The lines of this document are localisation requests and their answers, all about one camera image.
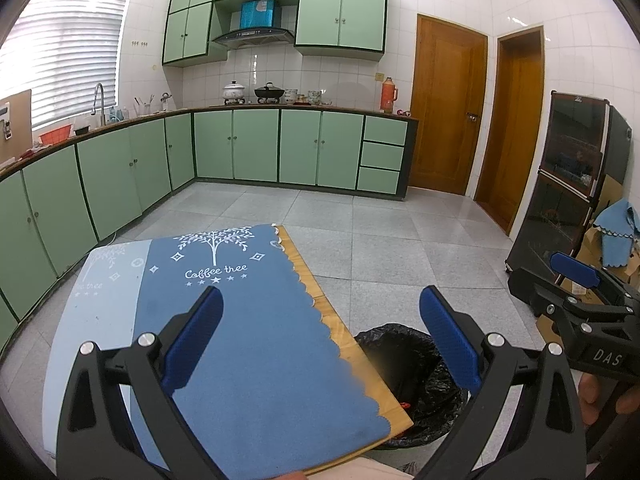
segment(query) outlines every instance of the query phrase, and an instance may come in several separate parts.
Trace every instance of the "trash can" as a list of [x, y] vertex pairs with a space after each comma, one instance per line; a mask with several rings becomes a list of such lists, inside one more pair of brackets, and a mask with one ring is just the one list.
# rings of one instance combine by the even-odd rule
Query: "trash can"
[[388, 323], [355, 339], [414, 422], [376, 449], [424, 446], [449, 433], [468, 393], [453, 381], [431, 336]]

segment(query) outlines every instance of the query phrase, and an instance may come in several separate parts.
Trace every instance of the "screw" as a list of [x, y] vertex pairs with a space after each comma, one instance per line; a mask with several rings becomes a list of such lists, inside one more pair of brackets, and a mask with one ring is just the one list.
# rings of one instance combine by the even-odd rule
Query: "screw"
[[549, 351], [553, 355], [560, 355], [562, 353], [562, 347], [558, 343], [549, 343]]
[[89, 355], [94, 351], [94, 343], [91, 341], [85, 341], [80, 345], [80, 353], [82, 355]]
[[151, 346], [156, 340], [156, 336], [151, 332], [145, 332], [138, 338], [138, 344], [140, 346]]
[[489, 342], [491, 346], [504, 345], [504, 338], [500, 334], [491, 333], [486, 337], [486, 340]]

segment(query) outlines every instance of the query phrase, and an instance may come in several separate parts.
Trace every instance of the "window blind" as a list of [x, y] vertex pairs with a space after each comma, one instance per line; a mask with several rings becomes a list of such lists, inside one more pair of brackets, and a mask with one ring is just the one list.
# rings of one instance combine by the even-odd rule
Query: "window blind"
[[31, 88], [33, 127], [91, 110], [99, 82], [114, 105], [126, 2], [31, 0], [0, 48], [0, 97]]

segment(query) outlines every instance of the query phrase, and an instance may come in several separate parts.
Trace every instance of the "orange thermos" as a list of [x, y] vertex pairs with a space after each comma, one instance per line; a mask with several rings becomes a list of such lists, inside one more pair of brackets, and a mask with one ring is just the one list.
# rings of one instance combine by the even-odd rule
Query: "orange thermos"
[[380, 95], [380, 111], [385, 114], [394, 112], [394, 101], [398, 99], [398, 88], [390, 77], [382, 83], [382, 94]]

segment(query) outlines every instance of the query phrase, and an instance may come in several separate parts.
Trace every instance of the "drawer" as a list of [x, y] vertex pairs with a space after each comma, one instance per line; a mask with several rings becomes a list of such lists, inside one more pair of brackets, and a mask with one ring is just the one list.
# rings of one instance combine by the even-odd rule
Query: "drawer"
[[398, 189], [397, 171], [376, 170], [375, 168], [360, 168], [357, 189], [376, 193], [395, 194]]
[[404, 146], [405, 137], [405, 121], [367, 116], [364, 126], [365, 140], [376, 140], [377, 142], [388, 142], [389, 144]]
[[399, 171], [402, 165], [402, 152], [404, 152], [404, 148], [401, 146], [365, 141], [362, 143], [360, 165]]

